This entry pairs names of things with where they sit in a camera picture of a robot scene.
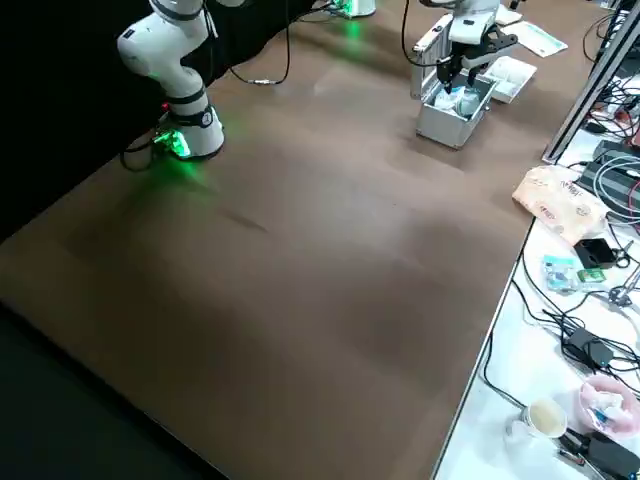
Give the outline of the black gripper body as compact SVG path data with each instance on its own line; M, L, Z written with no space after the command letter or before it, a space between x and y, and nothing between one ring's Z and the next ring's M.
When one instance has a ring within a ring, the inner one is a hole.
M459 35L449 34L451 42L450 64L452 67L475 68L491 63L499 57L500 33L489 31L480 37L479 44L464 43Z

